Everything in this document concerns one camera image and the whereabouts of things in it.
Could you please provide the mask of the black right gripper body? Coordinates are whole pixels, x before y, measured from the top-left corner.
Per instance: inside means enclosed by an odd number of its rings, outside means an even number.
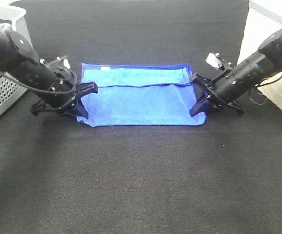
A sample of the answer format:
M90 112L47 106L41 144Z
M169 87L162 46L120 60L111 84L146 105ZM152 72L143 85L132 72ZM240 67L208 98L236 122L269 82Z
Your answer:
M241 70L225 70L210 82L211 92L217 96L222 103L233 107L236 113L241 115L244 108L236 99L245 92L243 82L245 81L245 72Z

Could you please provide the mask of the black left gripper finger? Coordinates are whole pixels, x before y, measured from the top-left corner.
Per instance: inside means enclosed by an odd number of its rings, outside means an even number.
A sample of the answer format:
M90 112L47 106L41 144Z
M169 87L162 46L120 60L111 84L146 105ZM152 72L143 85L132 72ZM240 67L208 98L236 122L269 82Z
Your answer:
M94 81L87 82L87 83L80 83L77 86L77 91L78 91L77 94L79 97L83 97L91 93L97 94L98 90L99 90L99 87Z
M83 117L85 119L88 119L88 112L86 108L84 107L81 98L77 101L77 116Z

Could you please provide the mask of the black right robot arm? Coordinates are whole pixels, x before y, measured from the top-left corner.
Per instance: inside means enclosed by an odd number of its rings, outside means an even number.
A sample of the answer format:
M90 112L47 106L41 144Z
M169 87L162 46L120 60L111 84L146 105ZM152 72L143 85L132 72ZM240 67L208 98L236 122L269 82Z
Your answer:
M220 111L224 107L241 115L244 108L237 98L266 78L282 72L282 28L235 67L214 53L209 53L206 62L221 73L214 79L193 74L190 81L202 89L202 94L191 108L190 115Z

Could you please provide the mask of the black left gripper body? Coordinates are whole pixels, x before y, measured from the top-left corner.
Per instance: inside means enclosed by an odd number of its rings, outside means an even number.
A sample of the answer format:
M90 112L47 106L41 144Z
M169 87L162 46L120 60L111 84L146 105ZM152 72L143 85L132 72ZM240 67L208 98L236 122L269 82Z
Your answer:
M48 88L47 93L34 92L40 100L31 107L33 115L37 116L41 112L55 112L61 115L73 111L77 107L75 100L77 75L64 68L55 69L55 75L56 79Z

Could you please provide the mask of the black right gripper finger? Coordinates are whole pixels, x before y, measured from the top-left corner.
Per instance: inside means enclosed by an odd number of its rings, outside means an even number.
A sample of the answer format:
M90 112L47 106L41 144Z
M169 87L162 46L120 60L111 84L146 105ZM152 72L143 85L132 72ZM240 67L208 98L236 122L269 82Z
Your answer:
M207 112L212 108L212 103L208 100L208 94L201 94L195 105L190 110L193 117L201 112Z
M203 77L197 73L194 73L190 78L190 82L194 85L197 85L199 88L201 88L205 92L209 91L208 85L210 84L210 79L206 77Z

